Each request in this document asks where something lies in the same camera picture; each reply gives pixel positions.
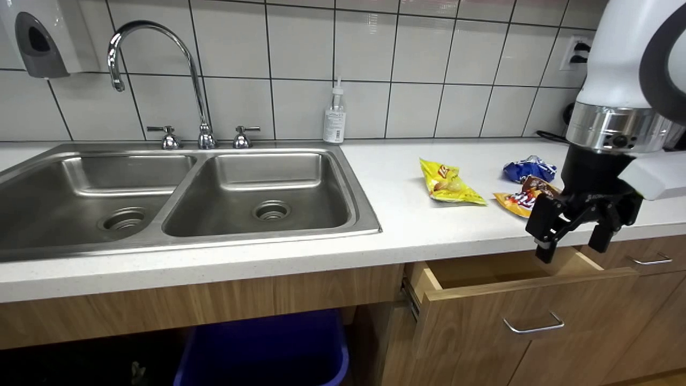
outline wrapper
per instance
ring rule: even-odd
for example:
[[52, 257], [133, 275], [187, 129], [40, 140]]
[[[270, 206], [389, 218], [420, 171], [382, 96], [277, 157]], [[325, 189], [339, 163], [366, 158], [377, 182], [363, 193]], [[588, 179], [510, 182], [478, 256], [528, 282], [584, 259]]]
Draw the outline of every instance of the wrapper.
[[444, 163], [434, 163], [422, 158], [422, 174], [425, 174], [425, 184], [426, 191], [434, 199], [437, 201], [459, 201], [459, 203], [478, 203], [484, 206], [487, 201], [459, 179], [459, 170], [444, 166]]

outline white countertop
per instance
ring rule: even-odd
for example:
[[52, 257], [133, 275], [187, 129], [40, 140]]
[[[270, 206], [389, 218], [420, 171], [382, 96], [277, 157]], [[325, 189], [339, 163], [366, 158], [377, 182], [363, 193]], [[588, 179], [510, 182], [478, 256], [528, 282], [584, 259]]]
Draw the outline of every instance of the white countertop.
[[[47, 147], [2, 147], [0, 168], [31, 158]], [[361, 142], [346, 143], [384, 231], [308, 242], [256, 242], [243, 247], [128, 254], [82, 259], [0, 265], [0, 302], [102, 295], [275, 275], [405, 265], [534, 250], [526, 224], [491, 198], [519, 186], [500, 179], [508, 162], [538, 155], [561, 168], [565, 147], [548, 142]], [[422, 184], [419, 158], [461, 168], [461, 176], [488, 206], [435, 203]], [[586, 244], [591, 226], [561, 244]], [[616, 240], [686, 233], [686, 198], [645, 201], [636, 226]]]

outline snack bag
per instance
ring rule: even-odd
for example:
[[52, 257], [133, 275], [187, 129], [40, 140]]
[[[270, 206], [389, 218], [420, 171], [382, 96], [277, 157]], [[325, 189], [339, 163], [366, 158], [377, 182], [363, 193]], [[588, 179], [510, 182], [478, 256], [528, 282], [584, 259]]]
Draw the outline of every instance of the snack bag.
[[464, 201], [484, 206], [487, 201], [459, 179], [459, 170], [422, 158], [426, 191], [437, 201]]
[[515, 216], [530, 218], [540, 193], [551, 198], [559, 196], [559, 191], [543, 179], [530, 176], [524, 180], [521, 193], [495, 193], [495, 201]]

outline faucet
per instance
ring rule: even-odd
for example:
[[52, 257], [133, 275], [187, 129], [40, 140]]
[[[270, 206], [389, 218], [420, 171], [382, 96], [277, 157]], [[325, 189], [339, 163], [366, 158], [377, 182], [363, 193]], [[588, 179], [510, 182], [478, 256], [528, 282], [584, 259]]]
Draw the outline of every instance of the faucet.
[[155, 22], [137, 19], [137, 22], [125, 24], [122, 29], [117, 29], [112, 34], [110, 46], [107, 46], [107, 68], [110, 68], [110, 77], [112, 77], [112, 88], [117, 93], [125, 91], [117, 59], [121, 59], [121, 46], [122, 46], [125, 36], [128, 36], [133, 31], [157, 31], [157, 33], [166, 34], [168, 39], [171, 39], [181, 48], [181, 51], [187, 55], [189, 67], [190, 67], [190, 80], [192, 80], [192, 91], [195, 91], [195, 99], [198, 99], [198, 110], [200, 110], [198, 149], [214, 149], [213, 126], [210, 126], [210, 119], [208, 119], [208, 105], [206, 105], [202, 91], [200, 91], [200, 75], [198, 75], [195, 61], [192, 61], [189, 48], [169, 29], [155, 24]]

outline sink basin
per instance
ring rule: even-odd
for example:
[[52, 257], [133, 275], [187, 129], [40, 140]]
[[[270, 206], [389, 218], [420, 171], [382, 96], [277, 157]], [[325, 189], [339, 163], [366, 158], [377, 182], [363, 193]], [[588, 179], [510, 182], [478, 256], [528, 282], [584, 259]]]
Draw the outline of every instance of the sink basin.
[[380, 231], [336, 147], [59, 147], [0, 174], [0, 261]]
[[171, 236], [304, 231], [354, 218], [346, 180], [325, 153], [220, 155], [171, 213]]
[[0, 184], [0, 250], [110, 242], [137, 233], [190, 157], [52, 157]]

